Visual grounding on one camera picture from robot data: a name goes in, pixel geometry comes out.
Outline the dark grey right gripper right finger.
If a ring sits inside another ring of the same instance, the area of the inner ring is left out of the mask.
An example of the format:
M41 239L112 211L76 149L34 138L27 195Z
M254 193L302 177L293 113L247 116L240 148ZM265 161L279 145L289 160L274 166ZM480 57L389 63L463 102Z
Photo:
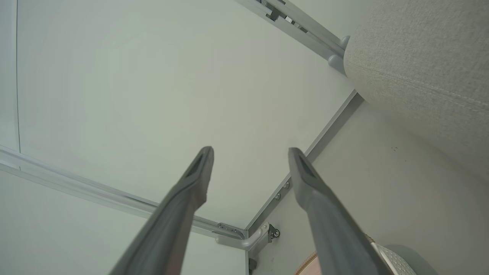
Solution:
M308 216L321 273L391 275L388 265L304 153L289 148L288 162L295 198Z

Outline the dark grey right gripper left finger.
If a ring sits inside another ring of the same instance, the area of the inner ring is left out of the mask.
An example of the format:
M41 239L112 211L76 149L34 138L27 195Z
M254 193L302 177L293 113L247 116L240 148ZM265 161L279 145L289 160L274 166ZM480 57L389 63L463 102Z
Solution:
M203 147L145 223L112 275L181 273L194 213L206 202L214 150Z

